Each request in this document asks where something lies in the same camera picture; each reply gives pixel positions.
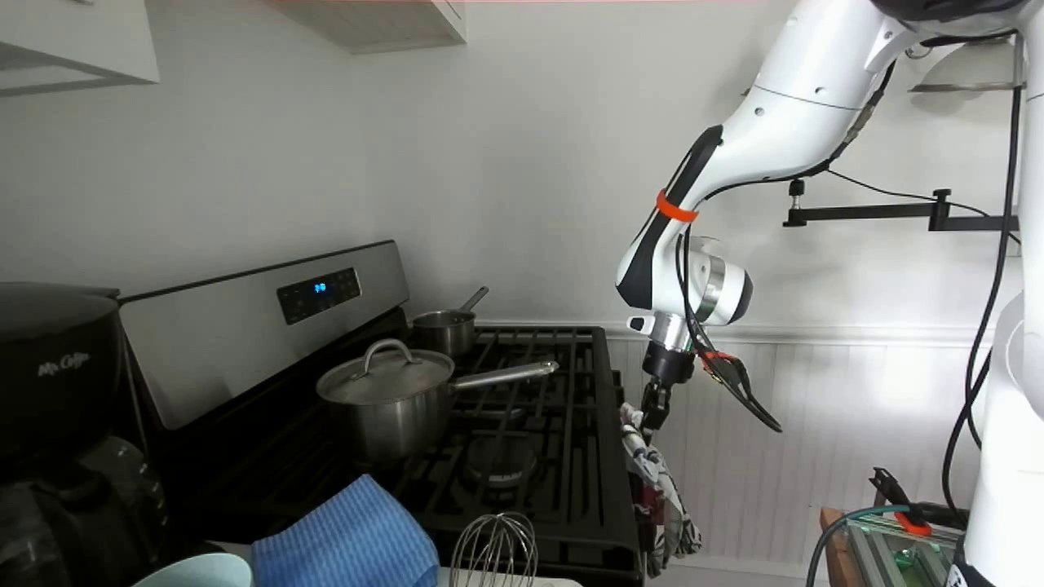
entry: blue towel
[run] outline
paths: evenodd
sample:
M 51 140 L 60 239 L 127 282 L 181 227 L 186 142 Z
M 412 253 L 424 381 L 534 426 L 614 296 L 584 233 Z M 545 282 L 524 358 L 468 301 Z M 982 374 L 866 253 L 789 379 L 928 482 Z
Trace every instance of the blue towel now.
M 438 552 L 373 477 L 252 548 L 256 587 L 435 587 Z

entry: stove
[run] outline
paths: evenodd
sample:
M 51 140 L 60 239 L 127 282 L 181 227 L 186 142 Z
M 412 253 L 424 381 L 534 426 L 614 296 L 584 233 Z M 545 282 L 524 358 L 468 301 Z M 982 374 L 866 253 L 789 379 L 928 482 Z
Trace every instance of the stove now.
M 455 358 L 455 374 L 541 358 L 554 358 L 556 373 L 455 391 L 450 426 L 435 448 L 385 468 L 351 465 L 348 443 L 312 388 L 325 369 L 363 356 L 374 340 L 408 340 L 398 273 L 398 252 L 385 241 L 127 301 L 125 325 L 141 366 L 130 388 L 141 398 L 134 423 L 168 488 L 176 542 L 256 542 L 368 471 L 424 525 L 444 564 L 475 515 L 524 513 L 539 532 L 539 575 L 642 585 L 617 417 L 623 391 L 602 328 L 480 328 L 475 346 Z M 342 289 L 342 301 L 308 302 L 293 301 L 293 289 Z M 164 323 L 171 318 L 181 331 L 164 340 Z M 201 346 L 227 348 L 195 348 L 193 323 L 204 328 Z M 171 351 L 186 346 L 195 348 L 193 369 Z M 267 366 L 207 366 L 244 351 L 240 346 L 267 356 Z

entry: white cabinet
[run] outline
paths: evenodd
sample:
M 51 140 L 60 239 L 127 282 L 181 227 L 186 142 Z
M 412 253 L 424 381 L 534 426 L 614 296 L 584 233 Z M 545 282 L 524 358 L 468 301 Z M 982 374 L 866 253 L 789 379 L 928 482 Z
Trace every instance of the white cabinet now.
M 0 94 L 160 81 L 142 0 L 0 0 Z
M 269 0 L 348 53 L 463 45 L 463 0 Z

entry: pan handle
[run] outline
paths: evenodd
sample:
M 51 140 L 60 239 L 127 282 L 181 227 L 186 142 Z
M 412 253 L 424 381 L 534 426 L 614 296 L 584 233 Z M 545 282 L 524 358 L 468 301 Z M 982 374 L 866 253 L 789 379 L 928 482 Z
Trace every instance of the pan handle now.
M 556 373 L 556 363 L 520 363 L 520 366 L 510 366 L 510 369 L 493 369 L 493 373 L 454 379 L 450 388 L 454 391 L 489 388 L 489 383 L 501 383 L 501 381 L 549 379 L 554 373 Z
M 405 358 L 405 366 L 414 363 L 414 351 L 401 342 L 401 340 L 381 340 L 381 342 L 373 342 L 365 348 L 365 363 L 363 363 L 363 373 L 368 374 L 368 363 L 381 351 L 381 348 L 398 348 L 398 356 Z

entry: pot lid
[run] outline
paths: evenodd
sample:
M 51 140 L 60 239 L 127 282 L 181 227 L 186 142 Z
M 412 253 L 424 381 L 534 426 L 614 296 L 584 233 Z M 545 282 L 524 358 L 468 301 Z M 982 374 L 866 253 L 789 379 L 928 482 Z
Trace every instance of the pot lid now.
M 368 346 L 365 358 L 345 363 L 319 379 L 319 398 L 331 405 L 392 405 L 450 381 L 454 358 L 412 351 L 398 340 Z

